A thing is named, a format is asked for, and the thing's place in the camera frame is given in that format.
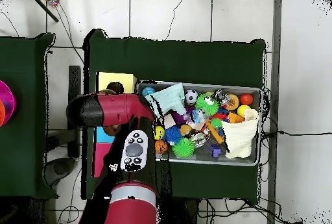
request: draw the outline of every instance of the green spiky ball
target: green spiky ball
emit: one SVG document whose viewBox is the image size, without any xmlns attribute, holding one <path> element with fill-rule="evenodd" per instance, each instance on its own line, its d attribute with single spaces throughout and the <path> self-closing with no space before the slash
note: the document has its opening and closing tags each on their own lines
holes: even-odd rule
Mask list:
<svg viewBox="0 0 332 224">
<path fill-rule="evenodd" d="M 219 118 L 213 118 L 211 120 L 211 125 L 212 127 L 214 127 L 215 129 L 219 129 L 222 126 L 222 121 Z"/>
<path fill-rule="evenodd" d="M 196 109 L 199 110 L 201 108 L 205 108 L 207 116 L 212 116 L 213 114 L 216 114 L 218 112 L 219 104 L 216 100 L 211 98 L 211 100 L 214 100 L 214 102 L 213 102 L 213 105 L 209 105 L 204 100 L 205 97 L 211 98 L 207 94 L 201 94 L 198 96 L 197 101 L 196 101 Z"/>
<path fill-rule="evenodd" d="M 173 146 L 173 153 L 179 157 L 189 157 L 194 153 L 194 143 L 188 138 L 181 138 L 180 142 Z"/>
</svg>

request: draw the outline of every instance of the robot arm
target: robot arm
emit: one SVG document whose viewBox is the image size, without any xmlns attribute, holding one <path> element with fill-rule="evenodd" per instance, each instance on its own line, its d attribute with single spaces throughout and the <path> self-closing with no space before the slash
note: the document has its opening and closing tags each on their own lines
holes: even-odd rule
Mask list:
<svg viewBox="0 0 332 224">
<path fill-rule="evenodd" d="M 80 95 L 67 117 L 81 127 L 121 125 L 79 224 L 156 224 L 153 114 L 136 94 Z"/>
</svg>

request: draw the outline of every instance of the yellow ball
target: yellow ball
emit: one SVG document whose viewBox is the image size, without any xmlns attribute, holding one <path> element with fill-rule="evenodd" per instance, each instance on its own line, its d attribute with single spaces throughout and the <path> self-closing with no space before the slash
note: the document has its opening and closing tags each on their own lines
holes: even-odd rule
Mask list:
<svg viewBox="0 0 332 224">
<path fill-rule="evenodd" d="M 163 138 L 163 135 L 165 133 L 165 130 L 161 126 L 157 126 L 154 130 L 154 139 L 155 140 L 161 140 Z"/>
<path fill-rule="evenodd" d="M 238 109 L 237 109 L 237 115 L 241 116 L 243 118 L 244 117 L 244 111 L 246 109 L 248 109 L 248 108 L 250 109 L 250 107 L 247 106 L 247 105 L 241 105 L 241 106 L 239 106 Z"/>
</svg>

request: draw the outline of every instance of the green table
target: green table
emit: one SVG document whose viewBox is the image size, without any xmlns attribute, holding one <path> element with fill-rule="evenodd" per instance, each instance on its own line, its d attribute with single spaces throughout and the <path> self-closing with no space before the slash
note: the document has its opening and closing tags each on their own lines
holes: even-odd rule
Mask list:
<svg viewBox="0 0 332 224">
<path fill-rule="evenodd" d="M 84 40 L 84 93 L 96 90 L 96 73 L 134 74 L 138 80 L 221 84 L 262 88 L 265 43 L 154 41 L 139 38 L 109 39 L 93 29 Z M 93 129 L 88 129 L 88 148 Z M 87 152 L 86 195 L 91 198 L 92 151 Z M 157 162 L 160 189 L 160 165 Z M 175 197 L 245 198 L 256 203 L 257 165 L 223 166 L 171 162 Z"/>
<path fill-rule="evenodd" d="M 53 34 L 34 39 L 0 37 L 0 80 L 17 108 L 0 128 L 0 196 L 53 198 L 43 181 L 46 147 L 45 53 Z"/>
</svg>

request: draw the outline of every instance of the metal tray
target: metal tray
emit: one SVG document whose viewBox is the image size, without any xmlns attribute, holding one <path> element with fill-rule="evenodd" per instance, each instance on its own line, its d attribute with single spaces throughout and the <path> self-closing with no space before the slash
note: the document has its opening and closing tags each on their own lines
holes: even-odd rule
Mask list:
<svg viewBox="0 0 332 224">
<path fill-rule="evenodd" d="M 177 82 L 163 82 L 163 81 L 155 81 L 155 82 L 147 82 L 138 81 L 136 83 L 135 93 L 141 94 L 143 88 L 146 86 L 150 86 L 154 88 L 156 91 L 163 90 L 173 84 L 177 84 Z M 259 88 L 245 88 L 240 86 L 221 86 L 221 85 L 211 85 L 211 84 L 185 84 L 184 90 L 196 90 L 198 93 L 206 93 L 206 92 L 214 92 L 219 88 L 222 88 L 225 93 L 235 94 L 237 97 L 240 97 L 242 93 L 250 93 L 254 98 L 251 108 L 255 109 L 259 113 L 259 122 L 257 126 L 256 136 L 252 140 L 252 153 L 247 158 L 233 158 L 229 159 L 225 157 L 226 154 L 226 145 L 225 143 L 221 143 L 221 154 L 218 158 L 213 158 L 210 150 L 211 144 L 218 144 L 213 136 L 209 137 L 209 140 L 202 146 L 195 149 L 194 154 L 188 158 L 178 158 L 173 154 L 171 148 L 169 148 L 169 152 L 163 155 L 158 155 L 156 160 L 160 159 L 169 159 L 171 162 L 181 162 L 181 163 L 195 163 L 195 164 L 219 164 L 219 165 L 233 165 L 233 166 L 254 166 L 259 161 L 259 142 L 261 135 L 261 114 L 263 109 L 263 94 Z"/>
</svg>

